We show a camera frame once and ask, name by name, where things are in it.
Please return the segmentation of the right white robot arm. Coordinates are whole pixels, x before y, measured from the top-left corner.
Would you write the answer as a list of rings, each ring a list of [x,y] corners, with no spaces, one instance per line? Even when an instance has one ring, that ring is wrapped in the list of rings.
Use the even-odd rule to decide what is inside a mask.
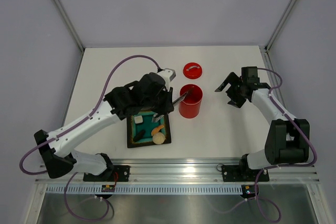
[[[309,122],[291,114],[274,97],[275,88],[260,81],[259,71],[258,67],[243,67],[240,76],[231,72],[216,89],[216,92],[225,91],[230,99],[228,104],[235,108],[249,101],[269,123],[264,149],[243,155],[238,165],[222,165],[224,180],[250,180],[270,166],[305,165],[312,152]]]

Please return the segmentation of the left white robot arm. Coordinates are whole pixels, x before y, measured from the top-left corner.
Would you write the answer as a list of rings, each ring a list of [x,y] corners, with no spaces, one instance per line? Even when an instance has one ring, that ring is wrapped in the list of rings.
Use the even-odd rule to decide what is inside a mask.
[[[172,69],[145,74],[139,81],[115,87],[105,94],[98,106],[61,129],[52,132],[40,130],[34,138],[51,179],[70,172],[87,173],[102,181],[113,176],[114,165],[107,154],[87,154],[75,148],[104,128],[137,115],[152,111],[158,116],[174,110],[171,81],[176,74]]]

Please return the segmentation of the red cylindrical container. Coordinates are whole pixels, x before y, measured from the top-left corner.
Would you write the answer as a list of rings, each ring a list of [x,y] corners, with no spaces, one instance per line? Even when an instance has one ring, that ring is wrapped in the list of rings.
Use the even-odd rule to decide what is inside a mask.
[[[199,114],[201,102],[203,98],[202,89],[195,84],[187,84],[180,89],[180,96],[192,89],[192,92],[188,94],[183,101],[179,103],[179,113],[181,116],[192,119]]]

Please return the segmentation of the long metal tongs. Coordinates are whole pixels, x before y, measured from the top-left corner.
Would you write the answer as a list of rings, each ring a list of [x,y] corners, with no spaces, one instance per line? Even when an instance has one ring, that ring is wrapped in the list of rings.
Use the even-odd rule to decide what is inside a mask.
[[[186,92],[184,92],[181,96],[179,96],[176,100],[173,101],[174,104],[174,108],[181,103],[188,95],[190,95],[193,90],[194,90],[195,86],[191,86]]]

